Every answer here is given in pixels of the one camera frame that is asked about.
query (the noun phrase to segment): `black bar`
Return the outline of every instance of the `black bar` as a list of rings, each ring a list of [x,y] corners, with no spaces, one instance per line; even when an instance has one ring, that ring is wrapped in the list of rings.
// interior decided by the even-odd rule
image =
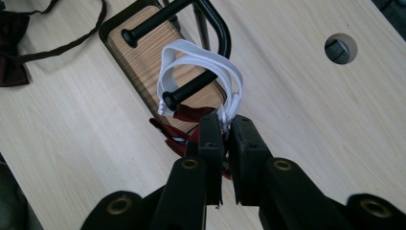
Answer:
[[[204,73],[200,74],[196,78],[184,84],[182,87],[176,89],[173,92],[164,92],[162,94],[163,99],[167,107],[175,111],[177,106],[185,101],[187,98],[191,97],[193,94],[198,92],[200,89],[209,85],[212,81],[217,78],[217,75],[212,71],[206,70]]]
[[[173,164],[150,229],[194,230],[206,224],[206,164],[184,157]]]
[[[236,115],[231,123],[229,137],[230,166],[236,203],[259,206],[260,188],[266,161],[272,157],[254,123]]]
[[[193,11],[194,17],[196,18],[197,29],[199,31],[202,47],[203,49],[210,51],[210,41],[209,33],[207,30],[206,17],[195,3],[193,3]]]
[[[226,22],[215,10],[212,3],[208,0],[196,0],[197,7],[204,13],[207,20],[212,25],[218,39],[218,54],[226,58],[231,54],[231,36]]]
[[[186,8],[192,0],[175,0],[160,11],[152,15],[149,19],[132,30],[122,30],[125,42],[132,48],[137,47],[138,40],[147,35],[153,29],[173,17],[176,13]]]
[[[204,116],[199,123],[198,157],[206,162],[207,204],[222,204],[221,180],[225,148],[217,114]]]
[[[163,0],[163,2],[164,2],[165,6],[169,5],[169,0]],[[173,26],[176,28],[176,30],[180,31],[181,28],[180,28],[179,21],[178,21],[176,15],[172,16],[169,19],[169,21],[173,24]]]

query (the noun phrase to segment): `black metal rod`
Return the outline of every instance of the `black metal rod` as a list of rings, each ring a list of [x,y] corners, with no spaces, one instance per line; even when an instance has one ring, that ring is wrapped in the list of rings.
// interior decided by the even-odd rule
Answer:
[[[163,0],[163,2],[165,6],[169,5],[169,0]],[[180,25],[176,15],[172,16],[169,21],[173,24],[176,30],[180,31]]]
[[[214,74],[212,71],[206,70],[203,74],[200,74],[196,78],[190,80],[175,91],[165,91],[162,94],[164,102],[169,109],[174,111],[180,103],[198,92],[200,89],[209,85],[216,78],[216,74]]]
[[[220,14],[215,10],[212,3],[208,0],[196,0],[197,7],[205,14],[207,20],[212,25],[218,39],[217,53],[226,58],[231,54],[231,36],[226,22],[221,18]]]
[[[173,164],[149,229],[206,229],[206,169],[197,157]]]
[[[159,12],[152,15],[149,19],[138,25],[132,30],[122,30],[122,36],[125,42],[132,48],[137,47],[138,40],[147,35],[153,29],[173,17],[176,13],[186,8],[192,0],[176,0],[171,2]]]
[[[202,47],[203,49],[210,51],[210,41],[209,33],[207,30],[206,17],[195,3],[193,3],[193,12],[196,19],[197,29],[199,31]]]

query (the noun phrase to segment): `white strap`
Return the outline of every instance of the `white strap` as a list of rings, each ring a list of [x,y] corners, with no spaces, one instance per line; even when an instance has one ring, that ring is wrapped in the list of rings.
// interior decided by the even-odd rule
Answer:
[[[184,55],[176,59],[176,51]],[[242,75],[234,64],[227,58],[218,54],[206,51],[193,43],[179,39],[168,44],[162,50],[162,65],[158,79],[157,93],[160,99],[158,114],[169,116],[173,114],[163,101],[162,94],[165,91],[173,92],[179,88],[173,78],[173,67],[177,65],[196,65],[215,73],[221,80],[226,92],[226,102],[218,111],[218,119],[227,126],[234,119],[242,100]],[[233,92],[232,79],[237,83],[237,92]]]

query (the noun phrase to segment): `dark red fabric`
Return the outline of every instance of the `dark red fabric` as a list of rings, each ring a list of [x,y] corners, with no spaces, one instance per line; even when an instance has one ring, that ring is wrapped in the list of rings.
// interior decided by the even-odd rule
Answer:
[[[74,48],[75,46],[80,45],[99,29],[106,15],[106,3],[104,0],[101,0],[102,7],[98,22],[96,23],[95,28],[92,29],[88,34],[85,34],[77,40],[51,51],[19,56],[17,53],[17,44],[27,31],[27,27],[30,22],[30,15],[36,12],[49,12],[57,1],[58,0],[52,0],[49,7],[45,11],[0,11],[0,87],[12,87],[28,84],[29,81],[23,66],[24,63],[32,60],[58,56]]]
[[[173,114],[173,118],[183,122],[199,123],[203,116],[210,114],[213,111],[214,108],[212,107],[192,108],[180,104],[176,112]],[[163,124],[153,118],[149,119],[149,122],[167,137],[167,140],[165,141],[167,145],[181,157],[185,156],[188,143],[197,144],[199,142],[199,125],[196,125],[192,134],[187,134],[174,126]],[[228,162],[228,154],[226,154],[223,160],[223,176],[227,179],[231,179],[231,171]]]

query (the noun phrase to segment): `light wooden table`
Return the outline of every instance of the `light wooden table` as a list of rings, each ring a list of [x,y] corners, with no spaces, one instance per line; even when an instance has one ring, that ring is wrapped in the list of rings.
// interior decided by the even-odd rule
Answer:
[[[49,1],[5,2],[23,11]],[[108,1],[108,17],[130,3]],[[245,77],[240,114],[254,121],[273,154],[297,162],[342,203],[370,193],[406,212],[406,43],[372,2],[213,4]],[[85,34],[100,7],[98,0],[60,1],[49,15],[33,16],[21,53]],[[179,18],[198,40],[192,9]],[[355,40],[353,62],[327,59],[325,42],[335,34]],[[96,35],[27,68],[30,85],[0,89],[0,151],[45,229],[79,229],[104,196],[145,196],[166,183],[177,157]],[[258,209],[236,207],[231,182],[223,185],[225,205],[209,209],[208,229],[260,229]]]

